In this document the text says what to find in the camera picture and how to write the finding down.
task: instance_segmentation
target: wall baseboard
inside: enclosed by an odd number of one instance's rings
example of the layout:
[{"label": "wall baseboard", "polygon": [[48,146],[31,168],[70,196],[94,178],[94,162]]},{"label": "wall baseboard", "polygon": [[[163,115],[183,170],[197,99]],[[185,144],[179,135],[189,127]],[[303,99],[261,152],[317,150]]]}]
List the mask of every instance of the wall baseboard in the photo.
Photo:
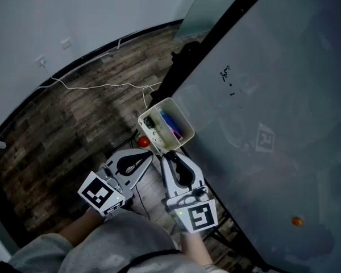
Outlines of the wall baseboard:
[{"label": "wall baseboard", "polygon": [[[131,34],[129,36],[124,36],[121,39],[122,43],[128,42],[131,39],[135,39],[139,36],[142,36],[144,34],[148,34],[152,31],[156,31],[156,30],[160,30],[162,28],[168,27],[168,26],[173,26],[173,25],[177,25],[177,24],[181,24],[183,21],[183,19],[180,20],[175,20],[169,23],[164,23],[158,26],[154,26],[151,28],[147,28],[146,30],[142,30],[139,31],[137,33]],[[119,39],[105,44],[104,46],[95,49],[92,52],[89,52],[87,55],[84,55],[82,57],[80,57],[79,59],[73,61],[72,63],[70,63],[69,65],[67,65],[66,67],[64,67],[63,69],[59,70],[57,73],[53,74],[53,77],[55,78],[61,78],[65,75],[67,75],[70,71],[78,68],[79,66],[85,64],[87,61],[90,61],[91,59],[101,55],[104,52],[107,52],[108,50],[116,47],[118,45],[118,41]],[[51,85],[53,84],[55,81],[53,79],[48,79],[47,81],[43,82],[40,86],[47,86],[47,85]],[[41,92],[43,92],[45,90],[45,88],[41,88],[38,89],[36,91],[34,91],[32,94],[30,94],[17,108],[15,108],[11,114],[4,120],[4,122],[0,125],[0,140],[3,140],[2,136],[3,133],[8,130],[13,122],[13,119],[35,98],[37,97]]]}]

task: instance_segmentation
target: glass panel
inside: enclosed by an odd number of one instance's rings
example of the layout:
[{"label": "glass panel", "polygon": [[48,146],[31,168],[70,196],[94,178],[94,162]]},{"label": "glass panel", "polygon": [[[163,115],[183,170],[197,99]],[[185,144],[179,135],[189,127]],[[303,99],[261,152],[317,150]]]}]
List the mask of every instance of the glass panel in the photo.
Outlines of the glass panel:
[{"label": "glass panel", "polygon": [[173,98],[261,257],[341,273],[341,0],[259,0]]},{"label": "glass panel", "polygon": [[195,0],[174,39],[209,32],[235,0]]}]

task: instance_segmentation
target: wall outlet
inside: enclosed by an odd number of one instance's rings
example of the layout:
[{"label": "wall outlet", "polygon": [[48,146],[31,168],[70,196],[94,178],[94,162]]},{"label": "wall outlet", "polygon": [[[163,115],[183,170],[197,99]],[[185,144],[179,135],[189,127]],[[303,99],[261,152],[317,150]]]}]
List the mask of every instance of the wall outlet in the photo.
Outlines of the wall outlet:
[{"label": "wall outlet", "polygon": [[72,42],[70,41],[70,38],[67,38],[61,42],[62,49],[69,48],[72,45]]},{"label": "wall outlet", "polygon": [[44,55],[41,55],[39,56],[36,60],[35,60],[35,63],[38,67],[41,67],[41,62],[40,60],[43,59],[43,62],[46,63],[47,62],[47,59],[45,58]]}]

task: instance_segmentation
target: red ball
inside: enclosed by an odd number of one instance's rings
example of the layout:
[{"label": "red ball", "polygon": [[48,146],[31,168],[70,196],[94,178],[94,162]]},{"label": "red ball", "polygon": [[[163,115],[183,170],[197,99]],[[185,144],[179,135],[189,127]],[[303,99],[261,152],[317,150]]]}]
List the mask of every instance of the red ball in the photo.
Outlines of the red ball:
[{"label": "red ball", "polygon": [[146,148],[150,145],[150,140],[145,135],[143,135],[138,139],[138,145],[139,147]]}]

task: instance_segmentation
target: white container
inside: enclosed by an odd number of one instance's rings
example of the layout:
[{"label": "white container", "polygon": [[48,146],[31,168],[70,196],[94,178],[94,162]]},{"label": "white container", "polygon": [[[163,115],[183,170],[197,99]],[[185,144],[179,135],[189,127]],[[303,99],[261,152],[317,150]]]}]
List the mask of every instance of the white container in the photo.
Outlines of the white container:
[{"label": "white container", "polygon": [[[160,109],[173,119],[180,129],[183,139],[178,140],[172,133],[171,129],[161,116],[159,112]],[[154,129],[149,129],[145,125],[144,118],[146,117],[150,117],[154,121]],[[151,142],[150,149],[159,155],[166,151],[180,148],[194,137],[194,129],[172,98],[166,98],[149,108],[139,116],[138,124],[140,133],[146,135]]]}]

